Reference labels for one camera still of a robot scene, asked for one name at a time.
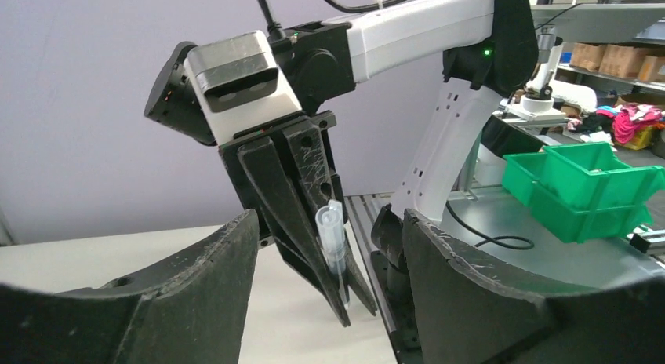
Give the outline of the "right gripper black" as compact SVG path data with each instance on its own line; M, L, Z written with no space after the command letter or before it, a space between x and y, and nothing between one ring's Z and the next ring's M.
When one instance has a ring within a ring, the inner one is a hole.
M375 316L377 305L350 248L343 188L328 131L332 111L297 113L220 147L245 209L258 214L260 237L273 237L283 260L325 299L343 327L354 293Z

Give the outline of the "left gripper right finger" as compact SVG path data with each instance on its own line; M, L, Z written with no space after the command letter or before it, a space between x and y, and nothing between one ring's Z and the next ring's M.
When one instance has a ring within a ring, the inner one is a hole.
M402 229L426 363L661 363L664 278L605 289L502 261L407 209Z

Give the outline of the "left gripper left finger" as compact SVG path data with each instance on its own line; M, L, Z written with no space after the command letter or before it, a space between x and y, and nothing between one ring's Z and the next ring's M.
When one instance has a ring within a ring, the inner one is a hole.
M258 254L246 210L211 235L98 288L1 287L4 363L236 363Z

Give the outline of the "clear transparent pen cap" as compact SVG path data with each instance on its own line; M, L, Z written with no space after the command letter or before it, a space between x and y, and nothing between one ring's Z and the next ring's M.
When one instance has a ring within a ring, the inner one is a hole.
M330 199L325 206L316 212L315 223L329 273L336 280L336 288L344 308L348 309L350 297L347 280L345 279L347 247L342 203Z

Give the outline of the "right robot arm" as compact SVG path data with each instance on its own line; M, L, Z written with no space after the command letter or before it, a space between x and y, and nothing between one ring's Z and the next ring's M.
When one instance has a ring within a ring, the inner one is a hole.
M216 147L261 237L317 289L342 326L347 291L376 311L345 236L343 191L322 105L390 69L439 54L444 109L434 115L392 202L442 215L443 202L482 126L536 65L530 0L375 0L340 15L284 28L257 0L266 31L207 45L181 42L160 70L144 116Z

